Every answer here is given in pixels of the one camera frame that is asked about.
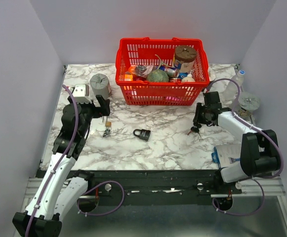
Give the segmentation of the key with astronaut keychain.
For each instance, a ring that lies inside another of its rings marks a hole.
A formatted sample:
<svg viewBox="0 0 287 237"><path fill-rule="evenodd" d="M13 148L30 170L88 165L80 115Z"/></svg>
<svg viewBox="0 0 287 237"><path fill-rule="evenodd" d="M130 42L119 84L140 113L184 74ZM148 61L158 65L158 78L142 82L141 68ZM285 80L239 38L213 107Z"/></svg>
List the key with astronaut keychain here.
<svg viewBox="0 0 287 237"><path fill-rule="evenodd" d="M108 137L111 133L111 128L110 127L106 127L104 133L103 133L103 137Z"/></svg>

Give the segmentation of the black padlock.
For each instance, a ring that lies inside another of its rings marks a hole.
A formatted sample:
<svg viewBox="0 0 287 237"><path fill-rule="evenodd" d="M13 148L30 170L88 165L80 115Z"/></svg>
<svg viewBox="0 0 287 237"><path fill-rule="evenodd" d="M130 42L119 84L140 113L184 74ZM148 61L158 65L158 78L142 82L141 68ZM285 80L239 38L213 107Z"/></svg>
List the black padlock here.
<svg viewBox="0 0 287 237"><path fill-rule="evenodd" d="M150 130L146 130L146 129L135 129L133 131L133 135L137 138L139 138L140 140L143 140L145 142L147 142L150 138L151 135L151 131Z"/></svg>

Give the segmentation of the brass padlock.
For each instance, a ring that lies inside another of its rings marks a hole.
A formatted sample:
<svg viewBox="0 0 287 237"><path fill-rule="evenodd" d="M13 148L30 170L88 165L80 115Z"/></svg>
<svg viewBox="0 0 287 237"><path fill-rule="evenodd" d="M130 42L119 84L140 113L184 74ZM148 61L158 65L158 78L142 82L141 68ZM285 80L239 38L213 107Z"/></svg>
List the brass padlock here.
<svg viewBox="0 0 287 237"><path fill-rule="evenodd" d="M112 126L112 123L109 121L109 117L104 117L103 122L106 128L109 128Z"/></svg>

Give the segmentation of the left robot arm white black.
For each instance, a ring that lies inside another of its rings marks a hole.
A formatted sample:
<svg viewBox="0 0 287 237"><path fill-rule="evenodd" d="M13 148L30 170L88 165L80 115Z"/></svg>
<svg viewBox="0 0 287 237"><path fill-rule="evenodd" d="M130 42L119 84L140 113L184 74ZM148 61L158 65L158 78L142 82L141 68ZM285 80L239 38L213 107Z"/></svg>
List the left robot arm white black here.
<svg viewBox="0 0 287 237"><path fill-rule="evenodd" d="M78 171L73 181L63 188L71 169L78 160L90 130L92 119L110 114L110 100L97 95L99 106L92 101L77 103L70 96L69 104L63 109L62 127L56 137L49 167L24 212L17 212L13 224L22 237L57 237L62 221L82 194L94 191L93 174Z"/></svg>

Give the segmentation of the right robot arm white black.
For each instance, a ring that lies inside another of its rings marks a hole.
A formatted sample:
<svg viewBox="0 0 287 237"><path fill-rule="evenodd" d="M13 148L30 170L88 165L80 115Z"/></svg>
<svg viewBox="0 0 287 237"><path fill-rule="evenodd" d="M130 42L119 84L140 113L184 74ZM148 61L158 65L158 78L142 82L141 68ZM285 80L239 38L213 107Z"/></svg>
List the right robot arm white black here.
<svg viewBox="0 0 287 237"><path fill-rule="evenodd" d="M203 125L220 126L241 140L240 160L229 167L220 168L218 178L212 182L217 193L226 192L230 183L282 170L283 158L276 133L255 127L230 108L222 107L218 92L204 93L204 103L196 106L191 131L198 133Z"/></svg>

